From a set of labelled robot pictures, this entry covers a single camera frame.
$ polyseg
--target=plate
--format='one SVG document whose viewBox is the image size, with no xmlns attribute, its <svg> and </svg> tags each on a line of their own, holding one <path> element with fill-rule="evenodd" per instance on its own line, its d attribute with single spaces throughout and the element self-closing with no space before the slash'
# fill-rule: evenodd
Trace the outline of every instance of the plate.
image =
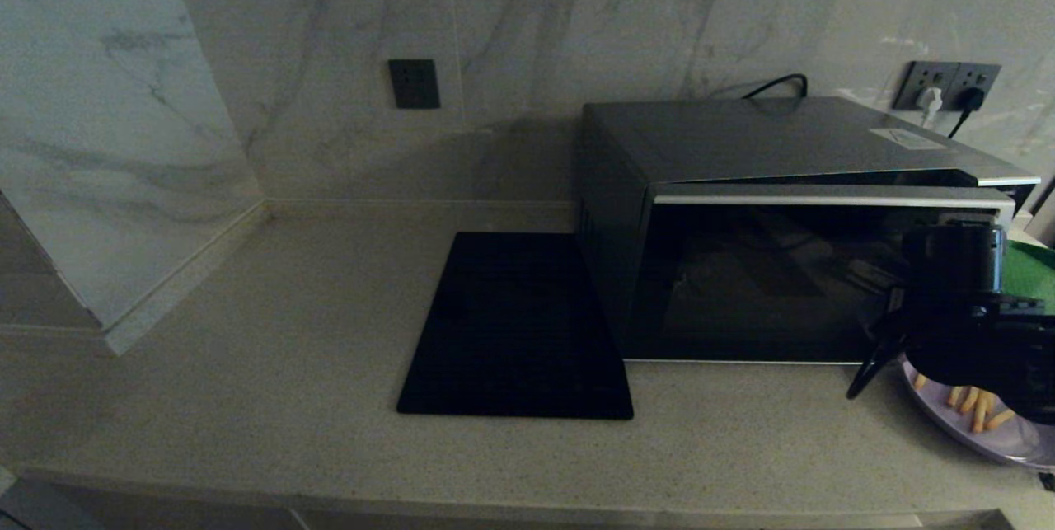
<svg viewBox="0 0 1055 530">
<path fill-rule="evenodd" d="M 917 391 L 913 387 L 916 367 L 902 359 L 905 382 L 916 403 L 923 409 L 938 427 L 976 452 L 990 458 L 1036 470 L 1055 471 L 1055 425 L 1037 424 L 1022 417 L 1014 417 L 993 431 L 971 433 L 974 411 L 960 414 L 945 403 L 950 386 L 927 380 Z M 996 399 L 995 413 L 1005 409 L 1003 401 Z"/>
</svg>

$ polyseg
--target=gray countertop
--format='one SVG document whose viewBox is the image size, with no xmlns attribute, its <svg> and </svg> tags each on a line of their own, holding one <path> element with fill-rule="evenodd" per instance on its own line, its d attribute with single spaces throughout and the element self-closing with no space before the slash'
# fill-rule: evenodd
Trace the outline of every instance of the gray countertop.
<svg viewBox="0 0 1055 530">
<path fill-rule="evenodd" d="M 358 511 L 816 527 L 999 509 L 1055 527 L 1036 473 L 956 443 L 893 370 L 850 402 L 845 367 L 629 363 L 632 421 L 399 415 L 455 232 L 564 231 L 569 208 L 275 214 L 123 357 L 0 358 L 4 461 L 97 488 Z"/>
</svg>

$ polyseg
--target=microwave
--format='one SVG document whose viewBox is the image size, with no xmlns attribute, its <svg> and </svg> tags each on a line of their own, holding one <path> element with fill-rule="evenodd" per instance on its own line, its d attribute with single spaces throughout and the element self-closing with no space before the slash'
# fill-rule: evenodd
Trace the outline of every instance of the microwave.
<svg viewBox="0 0 1055 530">
<path fill-rule="evenodd" d="M 588 103 L 576 239 L 629 360 L 860 363 L 921 227 L 1040 178 L 836 97 Z"/>
</svg>

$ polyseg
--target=label sticker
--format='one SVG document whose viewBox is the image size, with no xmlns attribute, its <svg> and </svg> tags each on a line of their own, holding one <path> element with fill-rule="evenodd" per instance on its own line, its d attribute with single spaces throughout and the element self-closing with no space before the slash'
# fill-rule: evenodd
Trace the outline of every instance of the label sticker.
<svg viewBox="0 0 1055 530">
<path fill-rule="evenodd" d="M 897 143 L 910 151 L 929 151 L 945 148 L 944 145 L 935 143 L 929 138 L 923 138 L 923 136 L 920 136 L 915 132 L 908 132 L 907 130 L 900 128 L 874 128 L 869 129 L 869 132 L 878 134 L 887 140 Z"/>
</svg>

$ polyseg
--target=black silicone mat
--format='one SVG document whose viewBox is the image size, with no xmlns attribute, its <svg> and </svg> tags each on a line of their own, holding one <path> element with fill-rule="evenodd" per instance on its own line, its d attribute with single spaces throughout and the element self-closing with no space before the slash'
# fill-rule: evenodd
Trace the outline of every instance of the black silicone mat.
<svg viewBox="0 0 1055 530">
<path fill-rule="evenodd" d="M 458 233 L 397 410 L 633 418 L 575 239 Z"/>
</svg>

